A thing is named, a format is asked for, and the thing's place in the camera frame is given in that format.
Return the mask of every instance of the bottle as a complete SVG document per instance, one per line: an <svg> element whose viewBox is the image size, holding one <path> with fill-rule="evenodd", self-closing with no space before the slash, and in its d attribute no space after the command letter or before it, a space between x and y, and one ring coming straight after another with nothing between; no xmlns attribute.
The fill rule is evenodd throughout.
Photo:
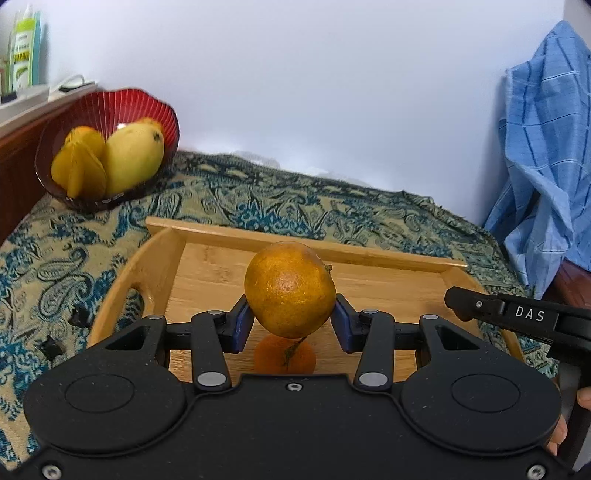
<svg viewBox="0 0 591 480"><path fill-rule="evenodd" d="M22 20L17 22L14 32L14 55L11 57L13 90L19 91L38 82L39 19L39 14L33 14L33 8L29 4Z"/></svg>
<svg viewBox="0 0 591 480"><path fill-rule="evenodd" d="M8 39L8 64L7 64L7 79L6 79L6 89L5 93L11 93L14 89L12 88L12 67L14 62L12 59L14 58L14 40L15 40L15 32L17 31L17 23L22 20L22 11L17 10L14 14L14 22L12 23L12 30L10 31L10 38Z"/></svg>

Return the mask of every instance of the yellow mango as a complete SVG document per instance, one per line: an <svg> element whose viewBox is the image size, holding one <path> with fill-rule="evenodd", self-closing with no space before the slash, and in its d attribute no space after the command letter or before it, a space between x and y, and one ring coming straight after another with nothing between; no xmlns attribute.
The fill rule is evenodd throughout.
<svg viewBox="0 0 591 480"><path fill-rule="evenodd" d="M105 168L82 142L70 142L62 147L51 164L51 178L70 198L101 200L105 196Z"/></svg>
<svg viewBox="0 0 591 480"><path fill-rule="evenodd" d="M163 157L164 137L154 125L134 122L115 131L103 155L106 196L122 193L154 176Z"/></svg>
<svg viewBox="0 0 591 480"><path fill-rule="evenodd" d="M68 189L73 150L71 144L62 147L51 164L51 178L64 190Z"/></svg>
<svg viewBox="0 0 591 480"><path fill-rule="evenodd" d="M143 118L140 118L135 123L152 125L152 126L156 127L158 130L160 130L160 133L162 133L162 124L149 116L145 116Z"/></svg>
<svg viewBox="0 0 591 480"><path fill-rule="evenodd" d="M103 156L105 139L102 134L94 128L88 127L87 125L73 128L66 137L64 145L75 142L84 143L97 159L100 160Z"/></svg>
<svg viewBox="0 0 591 480"><path fill-rule="evenodd" d="M68 177L67 195L71 199L77 199L82 195L84 188L84 165L82 160L72 155L72 165Z"/></svg>

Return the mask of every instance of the white wall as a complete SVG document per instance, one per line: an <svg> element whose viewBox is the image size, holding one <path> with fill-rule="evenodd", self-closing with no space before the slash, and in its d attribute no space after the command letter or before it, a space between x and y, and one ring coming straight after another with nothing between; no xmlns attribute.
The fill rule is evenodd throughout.
<svg viewBox="0 0 591 480"><path fill-rule="evenodd" d="M248 150L433 196L482 223L504 180L504 70L563 0L33 0L48 78L139 86L171 103L181 146ZM0 12L8 31L14 9Z"/></svg>
<svg viewBox="0 0 591 480"><path fill-rule="evenodd" d="M591 45L591 7L583 0L565 0L564 19Z"/></svg>

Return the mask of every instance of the tray rim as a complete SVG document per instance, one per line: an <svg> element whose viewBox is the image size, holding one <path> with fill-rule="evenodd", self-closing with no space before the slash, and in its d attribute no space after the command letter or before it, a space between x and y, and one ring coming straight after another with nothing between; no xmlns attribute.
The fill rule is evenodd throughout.
<svg viewBox="0 0 591 480"><path fill-rule="evenodd" d="M87 348L111 335L130 288L138 290L144 299L142 316L164 315L187 243L256 252L268 244L297 241L313 248L324 261L439 273L448 288L457 285L486 293L480 282L465 271L467 264L461 260L153 216L146 217L145 224L151 238L129 259L111 285L93 322ZM476 320L462 323L461 327L482 338ZM525 361L517 336L508 330L501 330L501 335L510 354Z"/></svg>

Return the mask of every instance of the finger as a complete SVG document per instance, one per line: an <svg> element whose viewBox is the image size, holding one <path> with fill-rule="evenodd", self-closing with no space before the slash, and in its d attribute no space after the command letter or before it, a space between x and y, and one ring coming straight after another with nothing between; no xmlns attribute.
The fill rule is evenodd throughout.
<svg viewBox="0 0 591 480"><path fill-rule="evenodd" d="M566 438L566 434L568 432L568 428L566 426L566 420L561 415L560 420L558 421L558 425L554 429L552 436L550 437L550 441L560 445L564 439Z"/></svg>
<svg viewBox="0 0 591 480"><path fill-rule="evenodd" d="M558 455L558 445L556 445L554 442L549 442L548 445L546 445L546 449L554 456Z"/></svg>
<svg viewBox="0 0 591 480"><path fill-rule="evenodd" d="M577 401L583 408L591 410L591 387L581 388L577 392Z"/></svg>

